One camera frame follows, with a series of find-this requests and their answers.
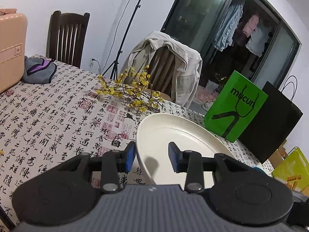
tablecloth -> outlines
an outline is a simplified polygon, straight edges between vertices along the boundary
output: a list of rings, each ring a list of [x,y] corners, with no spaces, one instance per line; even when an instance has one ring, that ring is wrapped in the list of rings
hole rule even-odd
[[[137,114],[115,97],[98,96],[91,90],[97,84],[96,74],[58,61],[55,64],[57,71],[50,84],[19,82],[0,95],[0,149],[4,151],[0,157],[0,205],[15,224],[19,221],[11,198],[18,186],[79,153],[100,156],[111,149],[124,150],[135,140],[141,120],[151,114]],[[172,102],[163,105],[161,112],[203,126],[202,115]],[[249,166],[258,163],[240,142],[216,137],[239,161]],[[129,174],[119,175],[122,186],[145,184],[136,163]],[[263,168],[272,171],[269,161]]]

white plate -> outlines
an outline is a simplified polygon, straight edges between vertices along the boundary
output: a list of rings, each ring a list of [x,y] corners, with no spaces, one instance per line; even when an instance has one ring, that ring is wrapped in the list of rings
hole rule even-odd
[[[147,184],[180,184],[186,173],[175,173],[168,157],[168,144],[174,141],[181,151],[193,150],[203,157],[232,153],[214,135],[185,118],[168,113],[156,113],[144,118],[136,133],[138,162]],[[205,188],[212,187],[211,172],[204,172]]]

white clothing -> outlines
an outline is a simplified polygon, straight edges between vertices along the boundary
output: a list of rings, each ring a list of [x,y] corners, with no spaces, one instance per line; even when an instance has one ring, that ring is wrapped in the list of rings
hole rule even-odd
[[[271,32],[271,29],[272,27],[266,28],[263,25],[263,21],[260,20],[256,26],[255,31],[251,34],[251,39],[246,44],[247,49],[254,55],[261,57],[265,48],[265,43],[269,38],[268,34]]]
[[[171,99],[178,105],[189,107],[197,90],[202,69],[200,53],[172,39],[162,32],[152,32],[145,37],[130,53],[122,67],[122,72],[131,66],[140,71],[149,65],[155,52],[167,46],[175,55],[175,70],[172,78]]]

hanging clothes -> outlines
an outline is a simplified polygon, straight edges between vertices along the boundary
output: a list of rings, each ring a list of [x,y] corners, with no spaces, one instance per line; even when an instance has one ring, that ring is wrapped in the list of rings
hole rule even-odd
[[[244,4],[244,0],[232,4],[225,14],[224,20],[214,38],[214,47],[219,51],[223,51],[226,47],[232,45],[234,32],[243,15]]]
[[[243,29],[243,33],[245,33],[246,36],[249,37],[252,34],[252,32],[256,29],[258,23],[259,23],[259,17],[257,15],[253,15],[246,23]]]
[[[271,30],[272,27],[265,27],[263,21],[260,19],[255,31],[251,34],[251,39],[246,44],[247,49],[254,55],[261,57]]]

tripod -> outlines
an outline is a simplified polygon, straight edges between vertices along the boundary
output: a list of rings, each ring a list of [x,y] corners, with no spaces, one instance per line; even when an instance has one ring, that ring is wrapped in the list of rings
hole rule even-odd
[[[125,35],[124,35],[124,37],[123,37],[123,39],[122,39],[120,48],[119,48],[119,50],[118,50],[117,57],[116,57],[115,61],[114,61],[114,62],[106,69],[106,71],[102,74],[103,77],[104,77],[104,75],[108,72],[108,70],[109,70],[112,66],[113,66],[113,69],[112,69],[112,74],[111,74],[111,76],[110,76],[110,79],[115,80],[115,79],[118,77],[118,64],[119,64],[118,59],[119,59],[119,57],[120,57],[120,54],[122,53],[122,47],[123,47],[123,44],[124,44],[124,42],[125,42],[125,40],[126,40],[127,34],[128,34],[128,32],[129,32],[129,29],[130,29],[130,26],[131,26],[131,24],[132,24],[133,18],[134,18],[135,14],[136,14],[136,11],[137,11],[138,8],[141,7],[141,6],[140,6],[140,2],[141,2],[141,0],[139,0],[139,1],[137,2],[137,5],[135,6],[135,9],[134,9],[134,12],[133,12],[133,14],[132,14],[131,20],[130,20],[130,22],[129,22],[129,24],[128,24],[126,33],[125,33]]]

